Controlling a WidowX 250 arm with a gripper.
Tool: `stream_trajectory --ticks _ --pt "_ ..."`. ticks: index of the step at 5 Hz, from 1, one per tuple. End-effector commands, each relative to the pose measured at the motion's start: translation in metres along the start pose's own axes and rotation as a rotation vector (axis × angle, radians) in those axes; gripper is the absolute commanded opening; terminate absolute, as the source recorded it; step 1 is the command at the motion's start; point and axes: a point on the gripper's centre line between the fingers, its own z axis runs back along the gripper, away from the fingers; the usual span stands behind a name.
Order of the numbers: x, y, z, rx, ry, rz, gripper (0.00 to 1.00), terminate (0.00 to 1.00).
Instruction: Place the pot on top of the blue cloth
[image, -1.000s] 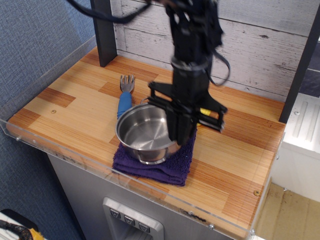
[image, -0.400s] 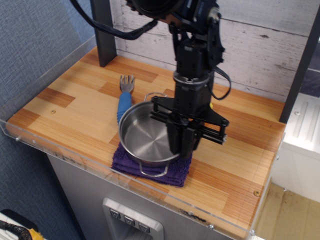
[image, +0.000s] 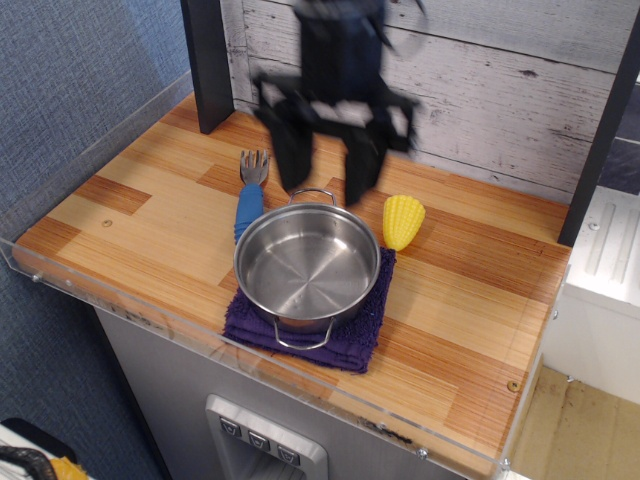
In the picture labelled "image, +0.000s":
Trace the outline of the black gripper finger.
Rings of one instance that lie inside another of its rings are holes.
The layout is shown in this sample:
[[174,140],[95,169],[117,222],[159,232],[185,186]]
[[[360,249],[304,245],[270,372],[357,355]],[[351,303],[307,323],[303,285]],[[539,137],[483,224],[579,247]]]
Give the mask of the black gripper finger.
[[378,182],[389,148],[388,131],[380,124],[350,129],[343,142],[345,157],[345,204],[357,204]]
[[256,117],[271,135],[272,150],[284,190],[302,185],[311,171],[313,130],[308,109],[295,102],[261,104]]

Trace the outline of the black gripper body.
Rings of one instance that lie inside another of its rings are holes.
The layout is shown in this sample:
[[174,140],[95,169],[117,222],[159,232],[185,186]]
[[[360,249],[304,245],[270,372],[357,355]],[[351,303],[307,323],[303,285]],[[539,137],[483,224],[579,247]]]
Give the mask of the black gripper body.
[[[390,48],[383,14],[298,14],[300,72],[259,73],[259,106],[295,102],[309,111],[313,135],[340,138],[350,129],[380,124],[388,131],[388,150],[408,151],[413,146],[413,114],[417,102],[394,92],[381,75],[382,50]],[[366,107],[371,118],[362,126],[325,119],[318,105],[341,103]]]

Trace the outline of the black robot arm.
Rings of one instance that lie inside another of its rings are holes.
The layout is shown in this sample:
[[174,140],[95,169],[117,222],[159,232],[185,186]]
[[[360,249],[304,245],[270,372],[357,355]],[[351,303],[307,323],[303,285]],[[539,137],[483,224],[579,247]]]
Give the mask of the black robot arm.
[[299,1],[301,73],[260,73],[256,117],[271,135],[282,187],[309,177],[315,134],[346,147],[345,203],[358,203],[378,182],[388,151],[407,152],[417,101],[396,93],[381,76],[382,1]]

